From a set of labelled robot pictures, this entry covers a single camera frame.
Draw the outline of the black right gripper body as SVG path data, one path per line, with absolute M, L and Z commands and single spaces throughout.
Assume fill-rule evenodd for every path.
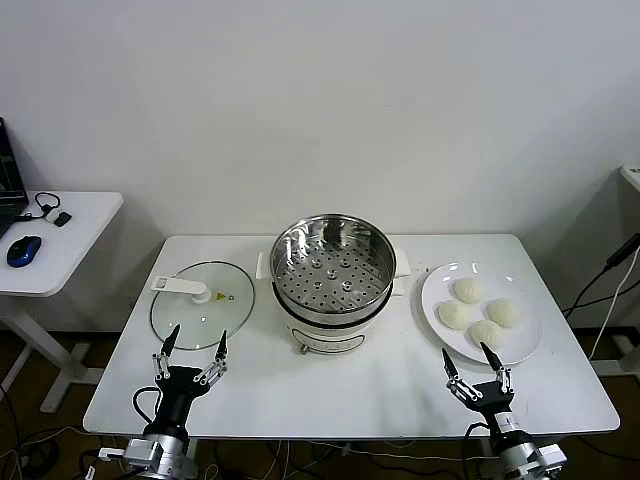
M 498 382 L 476 384 L 474 389 L 481 395 L 476 395 L 476 399 L 470 401 L 469 409 L 484 418 L 491 433 L 507 433 L 518 429 L 518 421 L 510 408 L 513 392 L 503 393 Z

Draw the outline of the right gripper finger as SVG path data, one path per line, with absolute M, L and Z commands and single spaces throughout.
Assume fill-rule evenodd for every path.
M 512 385 L 511 370 L 506 368 L 498 355 L 485 343 L 481 342 L 481 349 L 496 376 L 496 381 L 503 395 L 512 394 L 514 388 Z
M 481 392 L 462 379 L 446 349 L 442 349 L 442 356 L 449 391 L 462 403 L 477 402 L 481 398 Z

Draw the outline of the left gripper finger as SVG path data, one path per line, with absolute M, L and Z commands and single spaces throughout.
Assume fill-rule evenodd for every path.
M 218 342 L 214 360 L 194 377 L 194 382 L 198 384 L 217 383 L 228 370 L 227 352 L 227 331 L 224 330 Z
M 156 381 L 167 380 L 170 378 L 169 358 L 175 347 L 175 343 L 179 335 L 179 331 L 180 331 L 180 325 L 177 324 L 174 326 L 169 336 L 163 341 L 160 352 L 154 353 L 152 355 L 152 362 L 154 366 Z

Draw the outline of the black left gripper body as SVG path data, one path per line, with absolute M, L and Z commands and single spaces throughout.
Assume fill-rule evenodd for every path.
M 169 378 L 157 380 L 162 398 L 154 420 L 144 428 L 144 435 L 188 438 L 186 423 L 192 403 L 209 392 L 209 384 L 195 381 L 202 370 L 195 367 L 170 366 Z

